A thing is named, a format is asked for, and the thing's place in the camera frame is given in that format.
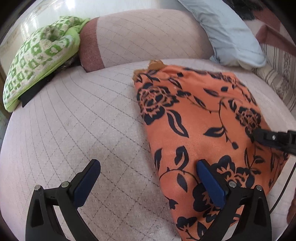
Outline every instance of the pillow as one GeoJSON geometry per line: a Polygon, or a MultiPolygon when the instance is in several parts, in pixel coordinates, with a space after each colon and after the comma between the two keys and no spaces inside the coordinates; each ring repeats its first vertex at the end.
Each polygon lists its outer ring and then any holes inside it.
{"type": "Polygon", "coordinates": [[[18,97],[57,69],[79,48],[79,32],[89,21],[62,17],[52,25],[36,30],[20,47],[4,85],[3,102],[8,112],[19,104],[18,97]]]}
{"type": "Polygon", "coordinates": [[[213,55],[206,32],[188,12],[141,9],[95,18],[80,34],[80,60],[87,72],[159,58],[213,55]]]}
{"type": "Polygon", "coordinates": [[[225,66],[251,70],[266,58],[243,20],[222,0],[178,0],[206,31],[214,49],[211,60],[225,66]]]}
{"type": "Polygon", "coordinates": [[[196,174],[198,160],[206,159],[228,182],[259,184],[268,194],[288,155],[254,142],[254,129],[270,128],[233,73],[157,61],[135,71],[133,80],[160,186],[182,240],[200,239],[220,211],[196,174]]]}

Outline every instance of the pink cushion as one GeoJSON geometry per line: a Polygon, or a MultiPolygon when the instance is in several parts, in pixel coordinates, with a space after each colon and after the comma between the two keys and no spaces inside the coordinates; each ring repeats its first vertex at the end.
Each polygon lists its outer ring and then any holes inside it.
{"type": "Polygon", "coordinates": [[[80,59],[87,72],[161,58],[208,59],[213,48],[189,12],[141,9],[91,20],[81,31],[80,59]]]}

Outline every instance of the orange floral pillow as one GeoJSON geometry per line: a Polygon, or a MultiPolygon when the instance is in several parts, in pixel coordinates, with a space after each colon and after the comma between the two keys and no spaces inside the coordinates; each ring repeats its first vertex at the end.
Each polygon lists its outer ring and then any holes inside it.
{"type": "Polygon", "coordinates": [[[254,142],[253,130],[269,127],[233,73],[155,63],[135,71],[137,101],[173,221],[183,240],[199,240],[220,208],[196,174],[198,160],[206,159],[228,182],[260,184],[267,194],[288,155],[254,142]]]}

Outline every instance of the quilted upholstery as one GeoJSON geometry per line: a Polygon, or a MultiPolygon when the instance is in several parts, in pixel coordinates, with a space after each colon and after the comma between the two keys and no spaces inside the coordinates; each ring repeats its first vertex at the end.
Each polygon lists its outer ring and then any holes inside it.
{"type": "MultiPolygon", "coordinates": [[[[164,63],[231,71],[207,60],[164,63]]],[[[80,66],[71,68],[13,112],[0,153],[0,208],[20,241],[25,240],[34,185],[57,187],[71,180],[92,158],[100,160],[102,172],[79,212],[99,240],[181,240],[159,188],[135,100],[133,70],[147,65],[144,61],[91,73],[80,66]]],[[[296,128],[295,119],[266,83],[252,73],[232,70],[250,88],[272,130],[296,128]]],[[[268,195],[270,206],[295,160],[290,157],[268,195]]],[[[294,175],[271,215],[273,240],[285,227],[295,186],[294,175]]],[[[66,237],[73,240],[58,209],[57,215],[66,237]]]]}
{"type": "Polygon", "coordinates": [[[192,14],[173,9],[102,16],[86,24],[80,38],[80,60],[87,72],[151,59],[209,59],[214,53],[192,14]]]}

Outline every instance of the striped fabric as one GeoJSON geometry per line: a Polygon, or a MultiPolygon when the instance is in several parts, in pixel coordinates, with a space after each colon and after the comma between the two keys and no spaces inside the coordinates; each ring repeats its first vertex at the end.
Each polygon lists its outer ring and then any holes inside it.
{"type": "Polygon", "coordinates": [[[267,44],[262,44],[261,48],[268,64],[255,69],[255,74],[272,87],[292,112],[296,104],[296,57],[267,44]]]}

